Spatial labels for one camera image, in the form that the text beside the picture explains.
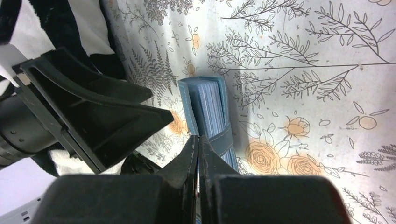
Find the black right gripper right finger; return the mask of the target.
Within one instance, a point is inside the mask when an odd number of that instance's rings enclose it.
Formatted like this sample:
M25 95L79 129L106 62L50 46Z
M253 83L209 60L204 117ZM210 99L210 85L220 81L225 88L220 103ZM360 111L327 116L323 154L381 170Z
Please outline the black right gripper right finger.
M204 224L348 224L341 197L321 176L240 175L199 138Z

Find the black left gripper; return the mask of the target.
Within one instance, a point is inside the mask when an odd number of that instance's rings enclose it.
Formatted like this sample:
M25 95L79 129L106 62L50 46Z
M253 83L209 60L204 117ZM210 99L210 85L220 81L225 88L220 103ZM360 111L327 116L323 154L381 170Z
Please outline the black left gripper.
M25 158L55 168L50 150L64 148L99 174L173 121L143 104L150 89L97 73L65 48L12 70L15 95L0 99L1 168Z

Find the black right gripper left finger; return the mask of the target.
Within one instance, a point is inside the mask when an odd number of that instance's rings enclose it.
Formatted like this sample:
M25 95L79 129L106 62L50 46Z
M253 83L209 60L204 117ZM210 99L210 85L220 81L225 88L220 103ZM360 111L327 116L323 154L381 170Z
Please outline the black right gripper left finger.
M198 137L155 174L64 175L47 189L34 224L193 224Z

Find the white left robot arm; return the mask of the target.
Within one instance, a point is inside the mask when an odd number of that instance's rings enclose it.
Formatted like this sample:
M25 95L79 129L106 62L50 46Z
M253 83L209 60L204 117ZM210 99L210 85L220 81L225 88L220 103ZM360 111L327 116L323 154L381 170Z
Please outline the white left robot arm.
M145 87L105 77L66 49L27 59L0 48L11 89L0 98L1 223L28 223L49 186L45 166L62 175L121 175L133 151L168 125L165 109L143 101Z

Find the blue leather card holder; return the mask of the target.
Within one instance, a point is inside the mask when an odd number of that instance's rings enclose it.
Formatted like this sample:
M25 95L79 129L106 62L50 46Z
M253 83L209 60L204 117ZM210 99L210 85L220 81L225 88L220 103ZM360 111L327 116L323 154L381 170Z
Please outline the blue leather card holder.
M227 87L222 77L178 80L187 127L192 135L206 136L214 152L236 171Z

